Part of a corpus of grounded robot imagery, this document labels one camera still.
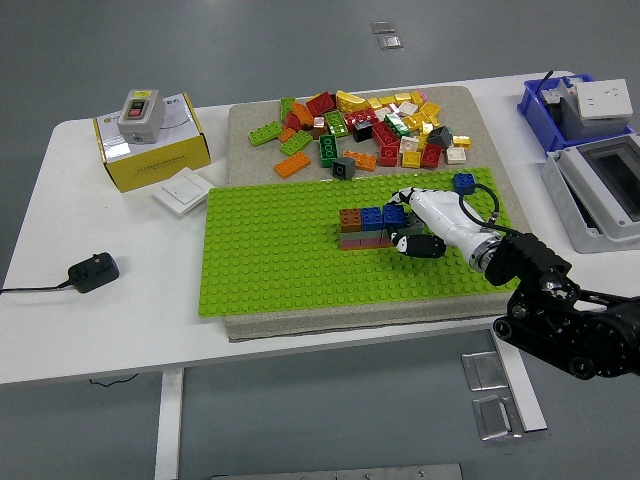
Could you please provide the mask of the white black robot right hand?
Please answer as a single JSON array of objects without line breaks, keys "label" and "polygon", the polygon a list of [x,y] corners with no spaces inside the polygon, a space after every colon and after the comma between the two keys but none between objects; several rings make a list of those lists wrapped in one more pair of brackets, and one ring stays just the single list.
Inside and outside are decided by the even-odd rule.
[{"label": "white black robot right hand", "polygon": [[395,248],[402,254],[415,258],[440,258],[447,246],[460,250],[468,264],[482,271],[481,263],[501,242],[502,237],[493,231],[483,231],[459,206],[460,196],[453,191],[430,190],[419,187],[401,189],[393,194],[388,205],[408,204],[412,211],[430,229],[432,235],[405,235],[388,225],[386,230]]}]

